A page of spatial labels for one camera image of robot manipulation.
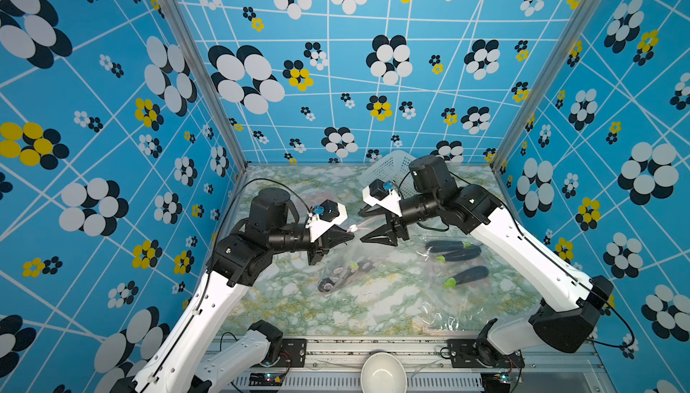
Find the dark purple eggplant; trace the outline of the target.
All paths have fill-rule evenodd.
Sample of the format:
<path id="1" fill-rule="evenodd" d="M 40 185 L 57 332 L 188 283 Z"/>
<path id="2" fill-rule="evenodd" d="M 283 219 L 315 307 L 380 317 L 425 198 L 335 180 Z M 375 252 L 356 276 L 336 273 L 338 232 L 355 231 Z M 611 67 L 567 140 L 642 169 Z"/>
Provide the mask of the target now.
<path id="1" fill-rule="evenodd" d="M 436 256 L 436 260 L 443 263 L 465 262 L 475 258 L 479 258 L 481 254 L 482 250 L 479 247 L 472 246 Z"/>

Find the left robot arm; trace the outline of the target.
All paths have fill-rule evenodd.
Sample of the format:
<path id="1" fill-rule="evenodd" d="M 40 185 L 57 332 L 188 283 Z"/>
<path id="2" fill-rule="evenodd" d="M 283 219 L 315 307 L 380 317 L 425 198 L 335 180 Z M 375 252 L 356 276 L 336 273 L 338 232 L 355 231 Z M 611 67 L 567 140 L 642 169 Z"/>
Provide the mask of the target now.
<path id="1" fill-rule="evenodd" d="M 219 240 L 190 306 L 163 344 L 135 375 L 116 380 L 112 392 L 219 392 L 258 364 L 280 358 L 283 333 L 267 321 L 253 323 L 225 351 L 206 352 L 230 312 L 261 273 L 283 253 L 304 251 L 315 265 L 336 246 L 353 240 L 343 229 L 346 207 L 325 200 L 299 216 L 289 191 L 264 188 L 247 217 Z"/>

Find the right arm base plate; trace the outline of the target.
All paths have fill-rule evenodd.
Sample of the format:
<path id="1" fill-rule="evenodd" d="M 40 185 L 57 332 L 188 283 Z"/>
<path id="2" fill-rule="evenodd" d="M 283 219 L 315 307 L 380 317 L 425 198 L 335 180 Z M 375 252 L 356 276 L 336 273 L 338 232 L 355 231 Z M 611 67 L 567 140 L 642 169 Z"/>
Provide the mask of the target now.
<path id="1" fill-rule="evenodd" d="M 524 359 L 518 353 L 502 355 L 488 343 L 470 338 L 447 341 L 450 360 L 456 369 L 523 369 Z"/>

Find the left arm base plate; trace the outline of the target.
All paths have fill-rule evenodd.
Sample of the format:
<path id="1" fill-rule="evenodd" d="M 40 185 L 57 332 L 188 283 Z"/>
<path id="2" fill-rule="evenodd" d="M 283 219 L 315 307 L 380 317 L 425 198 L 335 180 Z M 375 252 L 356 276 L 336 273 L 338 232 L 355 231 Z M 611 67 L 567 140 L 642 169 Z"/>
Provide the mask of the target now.
<path id="1" fill-rule="evenodd" d="M 307 340 L 288 337 L 282 339 L 279 348 L 271 347 L 267 359 L 253 368 L 303 368 L 307 357 Z"/>

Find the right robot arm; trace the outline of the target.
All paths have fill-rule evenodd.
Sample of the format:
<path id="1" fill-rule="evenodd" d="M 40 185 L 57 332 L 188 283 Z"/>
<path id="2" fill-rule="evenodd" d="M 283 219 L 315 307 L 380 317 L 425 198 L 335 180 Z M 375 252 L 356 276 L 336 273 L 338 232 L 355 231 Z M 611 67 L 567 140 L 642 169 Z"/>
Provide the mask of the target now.
<path id="1" fill-rule="evenodd" d="M 409 166 L 416 195 L 402 198 L 395 185 L 373 179 L 363 201 L 383 209 L 386 222 L 362 242 L 395 246 L 409 240 L 411 224 L 439 218 L 508 262 L 542 299 L 533 310 L 487 322 L 474 341 L 475 358 L 494 367 L 504 356 L 546 345 L 575 353 L 589 340 L 613 292 L 604 276 L 590 277 L 556 256 L 514 218 L 501 200 L 476 184 L 458 186 L 443 159 L 425 156 Z"/>

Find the eggplant with green stem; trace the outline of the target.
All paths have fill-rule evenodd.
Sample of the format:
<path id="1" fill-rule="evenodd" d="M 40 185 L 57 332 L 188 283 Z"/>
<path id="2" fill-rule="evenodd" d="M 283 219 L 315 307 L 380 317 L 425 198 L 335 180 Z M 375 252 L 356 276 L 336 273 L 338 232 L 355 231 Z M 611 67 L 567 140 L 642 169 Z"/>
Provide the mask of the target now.
<path id="1" fill-rule="evenodd" d="M 478 267 L 471 267 L 465 269 L 465 271 L 455 274 L 451 278 L 447 279 L 443 286 L 445 288 L 453 288 L 459 285 L 467 285 L 468 283 L 473 283 L 476 281 L 481 281 L 489 276 L 489 269 L 483 265 L 478 265 Z"/>

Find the clear pink-dotted zip bag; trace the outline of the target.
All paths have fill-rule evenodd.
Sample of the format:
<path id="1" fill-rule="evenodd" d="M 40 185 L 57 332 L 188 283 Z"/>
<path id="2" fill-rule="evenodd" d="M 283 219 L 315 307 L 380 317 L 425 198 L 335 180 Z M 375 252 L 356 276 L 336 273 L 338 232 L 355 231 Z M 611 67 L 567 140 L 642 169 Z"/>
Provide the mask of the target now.
<path id="1" fill-rule="evenodd" d="M 422 235 L 414 249 L 426 334 L 479 331 L 487 321 L 518 315 L 538 301 L 534 287 L 478 240 Z"/>

